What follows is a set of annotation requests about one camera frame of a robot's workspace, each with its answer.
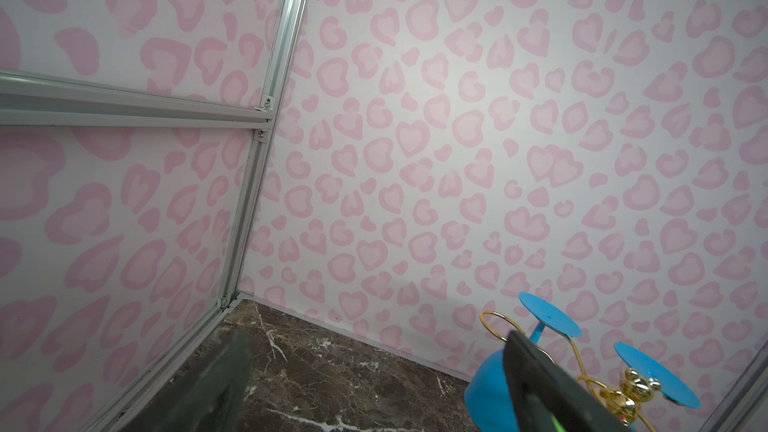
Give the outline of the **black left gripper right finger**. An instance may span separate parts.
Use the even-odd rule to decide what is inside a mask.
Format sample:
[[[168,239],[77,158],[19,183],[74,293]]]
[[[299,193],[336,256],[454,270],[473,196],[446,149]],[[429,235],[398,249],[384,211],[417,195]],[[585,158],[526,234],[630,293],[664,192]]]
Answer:
[[[523,334],[508,334],[503,370],[524,432],[622,432],[626,427]]]

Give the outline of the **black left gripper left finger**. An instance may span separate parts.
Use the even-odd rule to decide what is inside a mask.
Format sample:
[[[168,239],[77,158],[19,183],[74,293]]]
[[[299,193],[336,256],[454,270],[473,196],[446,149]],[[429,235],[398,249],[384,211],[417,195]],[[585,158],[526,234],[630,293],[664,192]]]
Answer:
[[[160,394],[126,431],[234,431],[251,373],[247,335],[235,332]]]

